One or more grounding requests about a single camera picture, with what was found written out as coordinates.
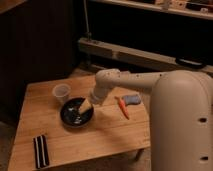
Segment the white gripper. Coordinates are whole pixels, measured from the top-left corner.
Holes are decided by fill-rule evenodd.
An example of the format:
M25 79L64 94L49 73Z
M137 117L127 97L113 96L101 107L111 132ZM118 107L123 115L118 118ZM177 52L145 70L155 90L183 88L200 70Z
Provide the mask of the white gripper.
M103 91L97 87L93 88L89 93L89 101L92 104L96 105L102 104L104 101ZM80 114L83 114L84 112L92 108L92 104L89 101L87 99L83 101L83 103L79 107Z

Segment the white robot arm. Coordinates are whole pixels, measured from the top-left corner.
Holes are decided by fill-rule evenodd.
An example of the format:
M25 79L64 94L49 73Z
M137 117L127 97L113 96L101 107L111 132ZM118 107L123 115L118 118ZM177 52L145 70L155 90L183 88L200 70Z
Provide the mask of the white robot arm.
M213 171L213 77L189 70L100 70L89 101L102 103L116 87L151 91L152 171Z

